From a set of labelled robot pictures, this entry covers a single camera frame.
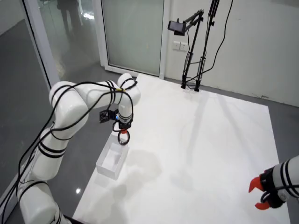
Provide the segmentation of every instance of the wall outlet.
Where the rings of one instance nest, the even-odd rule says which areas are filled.
[[[180,44],[181,44],[180,41],[174,41],[172,43],[172,49],[179,50]]]
[[[188,51],[188,43],[181,42],[179,49],[183,51]]]

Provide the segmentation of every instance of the transparent plastic box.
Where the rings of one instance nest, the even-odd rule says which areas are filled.
[[[117,180],[128,155],[128,145],[121,146],[117,136],[111,134],[96,162],[99,174]]]

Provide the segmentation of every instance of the glass door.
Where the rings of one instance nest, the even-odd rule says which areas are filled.
[[[41,60],[27,13],[19,0],[0,1],[0,203],[6,202],[21,156],[51,112],[48,95],[55,80],[47,76],[49,64]],[[16,203],[13,193],[4,220]]]
[[[105,69],[164,78],[169,0],[102,0]]]

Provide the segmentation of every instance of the tripod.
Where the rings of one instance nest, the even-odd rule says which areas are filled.
[[[204,46],[204,50],[203,50],[203,53],[202,53],[202,57],[200,57],[199,66],[198,66],[197,75],[196,75],[196,77],[197,77],[196,78],[196,85],[195,85],[195,88],[194,88],[194,91],[196,91],[196,92],[199,92],[199,87],[200,87],[200,83],[201,83],[201,80],[202,80],[202,75],[204,73],[203,70],[204,70],[205,62],[206,62],[207,40],[208,40],[209,35],[210,35],[211,26],[214,26],[214,24],[215,24],[215,21],[213,21],[213,18],[216,15],[217,8],[218,8],[218,5],[219,5],[219,1],[220,0],[213,0],[212,4],[211,4],[211,7],[210,7],[210,11],[209,11],[209,15],[208,15],[208,17],[210,17],[210,19],[209,19],[208,28],[207,28],[207,31],[206,31],[205,46]]]

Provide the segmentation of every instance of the black metal stand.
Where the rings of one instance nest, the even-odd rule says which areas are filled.
[[[182,85],[181,85],[182,89],[186,88],[186,78],[187,78],[189,67],[190,67],[190,64],[191,64],[191,61],[192,61],[193,50],[194,50],[194,46],[195,46],[195,42],[196,42],[196,38],[197,38],[197,33],[198,33],[198,29],[199,29],[199,25],[200,25],[201,21],[203,21],[203,17],[202,16],[200,18],[198,18],[197,20],[194,21],[195,25],[197,23],[197,27],[196,27],[195,35],[194,35],[194,38],[193,38],[193,43],[192,43],[192,46],[191,46],[191,51],[189,51],[188,54],[187,54],[187,60],[186,60],[187,64],[185,62],[185,65],[184,65],[184,72],[183,72],[183,76],[182,76]]]
[[[188,74],[189,67],[190,67],[190,64],[191,64],[191,61],[192,61],[192,57],[193,57],[193,50],[194,50],[194,46],[195,46],[195,42],[196,42],[196,38],[197,38],[197,34],[198,34],[199,25],[200,25],[200,22],[203,21],[203,17],[202,17],[203,11],[199,10],[194,15],[192,16],[193,21],[190,22],[190,25],[188,27],[186,27],[186,30],[188,30],[190,27],[195,26],[197,24],[195,35],[194,35],[194,38],[193,38],[193,43],[192,43],[192,46],[191,46],[191,51],[188,52],[187,58],[186,58],[186,61],[185,61],[185,65],[184,65],[184,71],[183,71],[183,76],[182,76],[182,85],[181,85],[182,89],[186,88],[186,83],[187,83],[186,78],[187,78],[187,74]]]
[[[219,5],[219,1],[220,0],[213,0],[212,4],[211,4],[211,7],[210,7],[210,11],[209,11],[209,15],[208,15],[210,17],[210,19],[209,19],[207,32],[206,32],[205,46],[204,46],[204,50],[203,50],[203,53],[202,53],[202,57],[200,57],[200,62],[199,62],[198,71],[197,71],[197,75],[196,75],[197,76],[196,85],[195,85],[195,88],[194,88],[194,91],[196,91],[196,92],[199,92],[199,87],[200,87],[200,83],[201,83],[201,80],[202,80],[203,70],[204,70],[205,62],[206,62],[207,40],[209,38],[211,26],[214,26],[214,24],[215,24],[215,22],[213,21],[213,18],[216,15],[217,8],[218,8],[218,5]]]

